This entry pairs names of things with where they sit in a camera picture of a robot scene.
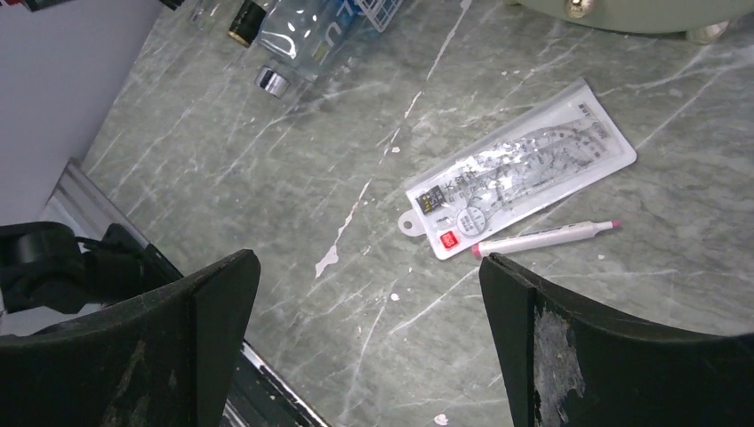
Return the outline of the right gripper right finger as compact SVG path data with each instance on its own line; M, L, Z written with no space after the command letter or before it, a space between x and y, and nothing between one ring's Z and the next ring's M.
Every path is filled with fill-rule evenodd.
M752 425L752 334L639 318L499 254L479 280L516 426Z

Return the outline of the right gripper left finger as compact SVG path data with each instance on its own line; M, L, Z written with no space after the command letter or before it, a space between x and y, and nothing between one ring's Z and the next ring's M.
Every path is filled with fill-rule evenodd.
M4 335L2 425L219 425L260 276L245 249L104 310Z

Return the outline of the blue clear square bottle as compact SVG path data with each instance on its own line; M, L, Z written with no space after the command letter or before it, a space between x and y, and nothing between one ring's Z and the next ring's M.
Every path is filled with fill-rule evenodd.
M323 73L360 13L354 1L276 2L256 38L268 57L255 85L292 102Z

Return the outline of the dark green wine bottle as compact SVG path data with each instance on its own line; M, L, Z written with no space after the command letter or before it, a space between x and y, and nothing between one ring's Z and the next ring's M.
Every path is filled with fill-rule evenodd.
M228 36L249 47L259 34L267 8L253 0L244 0L228 29Z

